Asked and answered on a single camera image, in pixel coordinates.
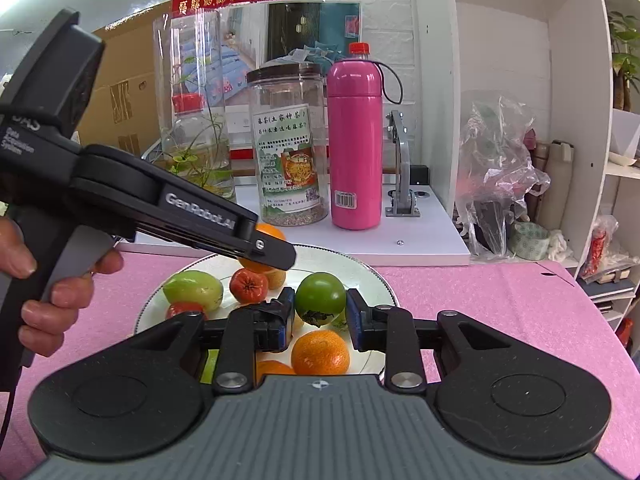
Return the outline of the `person's left hand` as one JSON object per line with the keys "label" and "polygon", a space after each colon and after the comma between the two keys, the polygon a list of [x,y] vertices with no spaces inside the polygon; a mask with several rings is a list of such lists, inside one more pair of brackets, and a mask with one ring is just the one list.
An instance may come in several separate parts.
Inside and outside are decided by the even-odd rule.
{"label": "person's left hand", "polygon": [[[1,218],[1,271],[11,278],[29,278],[36,267],[36,260],[22,241],[17,225]],[[22,307],[23,325],[18,331],[21,344],[46,358],[55,354],[62,347],[65,333],[77,322],[79,311],[92,300],[92,274],[113,274],[123,267],[122,255],[111,249],[87,273],[55,283],[49,302],[26,301]]]}

